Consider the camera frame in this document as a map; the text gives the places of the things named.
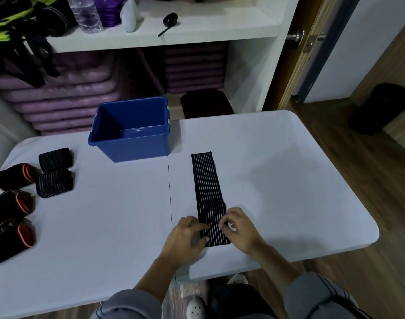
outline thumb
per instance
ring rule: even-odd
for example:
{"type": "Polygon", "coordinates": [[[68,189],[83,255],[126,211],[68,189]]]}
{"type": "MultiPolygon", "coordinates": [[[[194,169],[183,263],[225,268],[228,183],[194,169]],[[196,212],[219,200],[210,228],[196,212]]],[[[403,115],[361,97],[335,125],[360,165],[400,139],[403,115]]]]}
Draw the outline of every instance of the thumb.
{"type": "Polygon", "coordinates": [[[231,230],[228,225],[219,224],[219,228],[230,241],[233,241],[235,235],[237,235],[237,233],[231,230]]]}
{"type": "Polygon", "coordinates": [[[197,247],[199,252],[201,252],[204,249],[205,245],[208,243],[209,240],[210,238],[208,236],[205,236],[198,241],[197,247]]]}

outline plastic water bottle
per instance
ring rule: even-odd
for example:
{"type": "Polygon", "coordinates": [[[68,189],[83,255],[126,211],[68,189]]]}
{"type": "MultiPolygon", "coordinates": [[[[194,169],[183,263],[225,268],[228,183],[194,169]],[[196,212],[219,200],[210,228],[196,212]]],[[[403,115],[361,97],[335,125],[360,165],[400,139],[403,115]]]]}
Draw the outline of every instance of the plastic water bottle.
{"type": "Polygon", "coordinates": [[[79,27],[84,33],[97,33],[103,30],[93,0],[68,0],[68,3],[79,27]]]}

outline hand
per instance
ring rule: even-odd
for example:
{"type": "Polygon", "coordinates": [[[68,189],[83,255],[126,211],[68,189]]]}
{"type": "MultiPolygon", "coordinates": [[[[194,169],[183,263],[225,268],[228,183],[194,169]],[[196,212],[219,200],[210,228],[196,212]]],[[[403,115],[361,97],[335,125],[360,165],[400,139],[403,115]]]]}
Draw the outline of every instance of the hand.
{"type": "Polygon", "coordinates": [[[258,246],[266,245],[265,240],[255,228],[253,222],[248,218],[241,208],[230,208],[226,214],[219,221],[219,228],[226,235],[227,238],[235,245],[241,252],[251,254],[251,252],[258,246]],[[229,228],[225,222],[232,223],[232,227],[237,231],[229,228]]]}
{"type": "Polygon", "coordinates": [[[209,228],[209,225],[200,223],[193,216],[182,217],[168,235],[159,256],[167,258],[177,269],[195,261],[209,238],[207,236],[203,237],[198,241],[197,245],[193,245],[192,236],[201,230],[209,228]]]}

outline person's left hand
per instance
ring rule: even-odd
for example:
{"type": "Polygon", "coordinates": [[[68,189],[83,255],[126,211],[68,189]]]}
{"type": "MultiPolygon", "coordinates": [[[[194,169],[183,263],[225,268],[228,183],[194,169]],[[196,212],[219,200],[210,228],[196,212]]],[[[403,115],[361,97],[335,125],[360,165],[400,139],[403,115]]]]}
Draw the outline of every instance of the person's left hand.
{"type": "Polygon", "coordinates": [[[168,235],[159,256],[173,262],[177,269],[195,261],[209,238],[207,236],[203,237],[198,241],[197,245],[194,245],[192,244],[192,236],[201,230],[209,228],[209,225],[200,223],[193,216],[182,217],[168,235]]]}

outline white shoe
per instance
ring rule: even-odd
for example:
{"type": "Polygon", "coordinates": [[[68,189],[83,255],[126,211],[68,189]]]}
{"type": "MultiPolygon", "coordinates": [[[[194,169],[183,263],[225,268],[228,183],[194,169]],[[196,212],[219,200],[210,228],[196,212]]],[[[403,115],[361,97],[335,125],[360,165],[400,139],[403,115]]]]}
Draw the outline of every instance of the white shoe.
{"type": "Polygon", "coordinates": [[[242,273],[235,274],[227,284],[236,284],[236,283],[243,283],[248,284],[248,280],[246,276],[242,273]]]}
{"type": "Polygon", "coordinates": [[[186,319],[205,319],[205,304],[200,296],[189,301],[186,308],[186,319]]]}

